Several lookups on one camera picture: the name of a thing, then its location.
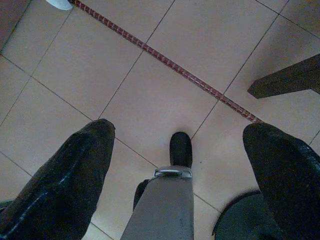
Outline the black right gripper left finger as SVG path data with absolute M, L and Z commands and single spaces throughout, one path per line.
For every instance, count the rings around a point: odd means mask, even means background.
M 82 240 L 110 167 L 114 125 L 73 133 L 0 212 L 0 240 Z

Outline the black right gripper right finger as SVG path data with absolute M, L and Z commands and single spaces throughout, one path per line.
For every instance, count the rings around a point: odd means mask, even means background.
M 320 156 L 268 123 L 245 127 L 243 145 L 258 187 L 286 240 L 320 240 Z

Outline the dark round object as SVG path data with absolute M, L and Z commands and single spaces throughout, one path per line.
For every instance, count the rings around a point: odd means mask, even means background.
M 214 240 L 284 240 L 259 190 L 234 198 L 216 221 Z

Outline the silver robot leg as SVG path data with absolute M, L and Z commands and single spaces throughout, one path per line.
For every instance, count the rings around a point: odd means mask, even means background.
M 157 168 L 120 240 L 194 240 L 192 170 Z

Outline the black robot foot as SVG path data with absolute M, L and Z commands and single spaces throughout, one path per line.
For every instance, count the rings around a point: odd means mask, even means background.
M 180 131 L 171 136 L 169 143 L 169 157 L 171 166 L 192 168 L 192 142 L 187 133 Z

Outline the white rounded object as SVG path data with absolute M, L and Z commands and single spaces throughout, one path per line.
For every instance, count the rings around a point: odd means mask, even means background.
M 62 11 L 69 11 L 73 8 L 73 4 L 70 0 L 45 0 L 47 3 L 52 5 L 53 7 L 62 10 Z

